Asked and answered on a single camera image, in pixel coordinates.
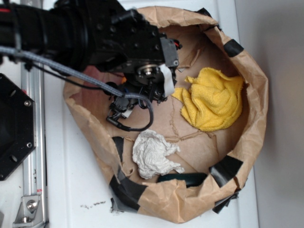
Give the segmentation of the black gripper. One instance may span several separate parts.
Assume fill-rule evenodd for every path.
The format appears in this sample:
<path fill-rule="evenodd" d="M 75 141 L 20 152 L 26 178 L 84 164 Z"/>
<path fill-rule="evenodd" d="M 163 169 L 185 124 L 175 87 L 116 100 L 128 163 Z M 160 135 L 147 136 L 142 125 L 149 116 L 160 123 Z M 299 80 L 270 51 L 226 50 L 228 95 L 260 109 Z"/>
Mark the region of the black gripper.
<path fill-rule="evenodd" d="M 102 72 L 123 73 L 126 82 L 110 83 L 161 103 L 174 92 L 179 65 L 178 40 L 160 33 L 135 9 L 90 9 L 90 64 Z"/>

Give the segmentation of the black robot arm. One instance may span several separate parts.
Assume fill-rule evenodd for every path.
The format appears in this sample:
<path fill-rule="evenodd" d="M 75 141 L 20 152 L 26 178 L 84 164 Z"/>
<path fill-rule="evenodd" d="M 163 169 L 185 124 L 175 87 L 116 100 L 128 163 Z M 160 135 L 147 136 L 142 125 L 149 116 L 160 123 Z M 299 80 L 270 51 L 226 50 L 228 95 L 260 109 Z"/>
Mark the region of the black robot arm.
<path fill-rule="evenodd" d="M 59 0 L 49 10 L 5 0 L 0 5 L 0 44 L 82 72 L 123 74 L 109 86 L 161 103 L 173 94 L 179 41 L 168 38 L 136 9 L 116 0 Z"/>

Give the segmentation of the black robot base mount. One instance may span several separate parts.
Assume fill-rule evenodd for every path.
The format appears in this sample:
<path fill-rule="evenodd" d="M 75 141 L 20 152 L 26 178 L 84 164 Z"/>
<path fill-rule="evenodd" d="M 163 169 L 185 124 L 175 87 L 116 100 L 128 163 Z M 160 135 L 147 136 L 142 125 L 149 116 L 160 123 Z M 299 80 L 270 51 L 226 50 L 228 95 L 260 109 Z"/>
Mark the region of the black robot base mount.
<path fill-rule="evenodd" d="M 6 180 L 35 148 L 35 102 L 0 75 L 0 180 Z"/>

